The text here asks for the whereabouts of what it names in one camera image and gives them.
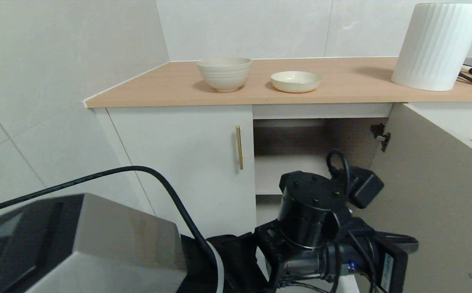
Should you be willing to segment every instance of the tile wall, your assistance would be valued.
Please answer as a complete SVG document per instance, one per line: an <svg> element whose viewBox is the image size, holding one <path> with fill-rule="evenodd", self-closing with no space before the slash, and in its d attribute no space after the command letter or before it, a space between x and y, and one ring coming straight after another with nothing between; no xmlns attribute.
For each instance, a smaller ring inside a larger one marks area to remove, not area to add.
<svg viewBox="0 0 472 293"><path fill-rule="evenodd" d="M154 0L0 2L0 202L120 167L82 101L168 60ZM124 174L82 191L153 213Z"/></svg>
<svg viewBox="0 0 472 293"><path fill-rule="evenodd" d="M157 0L157 5L171 61L187 61L398 56L420 2L444 1Z"/></svg>

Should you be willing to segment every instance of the door hinge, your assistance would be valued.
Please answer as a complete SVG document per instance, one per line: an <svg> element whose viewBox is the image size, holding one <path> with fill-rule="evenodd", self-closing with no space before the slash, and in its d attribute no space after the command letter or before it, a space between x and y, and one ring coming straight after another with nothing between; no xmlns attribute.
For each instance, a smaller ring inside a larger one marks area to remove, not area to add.
<svg viewBox="0 0 472 293"><path fill-rule="evenodd" d="M386 151L386 147L390 142L390 137L392 137L392 134L390 132L385 134L385 128L386 126L382 123L370 126L370 131L374 134L374 138L378 141L381 141L381 150L383 152Z"/></svg>

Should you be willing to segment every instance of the label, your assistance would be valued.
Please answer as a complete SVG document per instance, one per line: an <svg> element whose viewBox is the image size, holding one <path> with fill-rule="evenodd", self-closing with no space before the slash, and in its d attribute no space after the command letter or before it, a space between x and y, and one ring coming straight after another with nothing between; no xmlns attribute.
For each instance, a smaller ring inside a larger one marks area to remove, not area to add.
<svg viewBox="0 0 472 293"><path fill-rule="evenodd" d="M385 265L382 269L381 287L390 292L390 282L392 282L393 271L393 257L390 254L385 254Z"/></svg>

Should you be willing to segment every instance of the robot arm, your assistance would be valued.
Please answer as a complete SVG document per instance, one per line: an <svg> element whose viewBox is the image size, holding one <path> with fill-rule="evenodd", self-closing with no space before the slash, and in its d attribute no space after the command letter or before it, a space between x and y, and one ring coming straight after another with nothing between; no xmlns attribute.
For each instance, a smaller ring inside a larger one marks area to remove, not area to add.
<svg viewBox="0 0 472 293"><path fill-rule="evenodd" d="M370 280L371 293L376 286L385 293L402 293L408 254L418 249L418 241L377 232L352 216L347 202L366 208L384 184L372 171L348 167L345 159L345 169L332 167L335 153L342 156L336 150L327 157L331 179L302 171L281 177L277 219L258 226L254 234L213 239L245 291L274 293L299 285L299 280L318 278L334 282L335 292L339 276L361 274ZM256 247L266 258L268 281L255 263Z"/></svg>

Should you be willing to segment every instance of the open cabinet door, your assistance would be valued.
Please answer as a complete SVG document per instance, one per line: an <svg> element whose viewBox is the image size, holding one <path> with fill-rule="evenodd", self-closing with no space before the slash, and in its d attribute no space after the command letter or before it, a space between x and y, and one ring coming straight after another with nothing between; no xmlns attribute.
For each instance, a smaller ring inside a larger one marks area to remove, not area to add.
<svg viewBox="0 0 472 293"><path fill-rule="evenodd" d="M404 104L386 132L387 149L371 165L385 187L354 215L420 242L404 292L472 292L472 149Z"/></svg>

